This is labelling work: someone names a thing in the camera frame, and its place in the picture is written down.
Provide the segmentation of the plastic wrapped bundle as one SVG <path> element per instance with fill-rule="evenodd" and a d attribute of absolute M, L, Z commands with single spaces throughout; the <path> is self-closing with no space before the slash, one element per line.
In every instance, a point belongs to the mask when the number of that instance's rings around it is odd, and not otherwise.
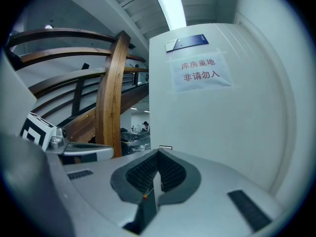
<path fill-rule="evenodd" d="M 151 148 L 150 132 L 141 131 L 139 133 L 121 132 L 121 151 L 123 156 L 136 152 L 149 150 Z"/>

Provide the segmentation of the taped paper notice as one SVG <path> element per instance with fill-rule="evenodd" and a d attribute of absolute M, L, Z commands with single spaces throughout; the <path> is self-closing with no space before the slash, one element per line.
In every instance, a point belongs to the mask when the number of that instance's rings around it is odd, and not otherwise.
<path fill-rule="evenodd" d="M 211 90 L 233 85 L 224 54 L 208 52 L 169 61 L 175 92 Z"/>

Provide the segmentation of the long ceiling light strip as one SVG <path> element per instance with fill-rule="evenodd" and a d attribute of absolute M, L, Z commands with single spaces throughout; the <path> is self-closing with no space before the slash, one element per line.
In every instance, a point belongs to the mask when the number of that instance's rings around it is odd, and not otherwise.
<path fill-rule="evenodd" d="M 158 0 L 163 11 L 169 30 L 176 30 L 187 26 L 181 0 Z"/>

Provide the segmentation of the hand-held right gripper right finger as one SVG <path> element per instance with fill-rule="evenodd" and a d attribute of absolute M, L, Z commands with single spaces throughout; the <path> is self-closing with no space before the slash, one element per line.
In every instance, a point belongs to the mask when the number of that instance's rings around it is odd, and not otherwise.
<path fill-rule="evenodd" d="M 162 205 L 142 237 L 248 237 L 253 230 L 228 193 L 243 191 L 270 220 L 281 213 L 279 203 L 236 170 L 205 158 L 168 149 L 201 174 L 197 191 L 184 203 Z"/>

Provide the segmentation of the blue and white sign plate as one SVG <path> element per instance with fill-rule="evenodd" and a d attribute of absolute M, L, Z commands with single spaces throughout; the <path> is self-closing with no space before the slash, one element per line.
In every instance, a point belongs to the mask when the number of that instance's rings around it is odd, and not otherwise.
<path fill-rule="evenodd" d="M 166 52 L 172 52 L 178 49 L 192 47 L 196 45 L 209 44 L 204 34 L 173 39 L 165 43 Z"/>

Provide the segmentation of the white door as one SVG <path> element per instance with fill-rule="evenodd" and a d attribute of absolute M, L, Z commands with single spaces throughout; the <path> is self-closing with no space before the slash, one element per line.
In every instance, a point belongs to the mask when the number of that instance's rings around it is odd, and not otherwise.
<path fill-rule="evenodd" d="M 166 52 L 165 43 L 204 34 L 209 44 Z M 175 92 L 169 61 L 221 52 L 233 85 Z M 285 180 L 296 135 L 294 96 L 285 68 L 252 25 L 201 24 L 150 39 L 152 147 L 227 165 L 275 196 Z"/>

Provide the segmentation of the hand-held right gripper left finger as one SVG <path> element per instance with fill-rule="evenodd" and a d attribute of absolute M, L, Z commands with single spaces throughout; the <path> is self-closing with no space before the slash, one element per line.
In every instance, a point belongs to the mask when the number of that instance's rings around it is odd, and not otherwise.
<path fill-rule="evenodd" d="M 46 155 L 53 183 L 76 233 L 125 233 L 124 226 L 136 216 L 142 225 L 151 222 L 157 213 L 154 192 L 138 207 L 122 201 L 110 182 L 117 168 L 144 154 L 146 151 L 65 166 L 57 155 Z"/>

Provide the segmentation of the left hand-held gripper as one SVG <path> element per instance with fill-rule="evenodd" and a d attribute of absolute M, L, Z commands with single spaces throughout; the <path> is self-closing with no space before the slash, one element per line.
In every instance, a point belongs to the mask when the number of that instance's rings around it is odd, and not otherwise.
<path fill-rule="evenodd" d="M 35 113 L 29 113 L 20 132 L 23 139 L 41 147 L 44 152 L 63 152 L 63 165 L 89 163 L 111 159 L 111 146 L 93 143 L 69 143 L 66 131 L 54 126 Z"/>

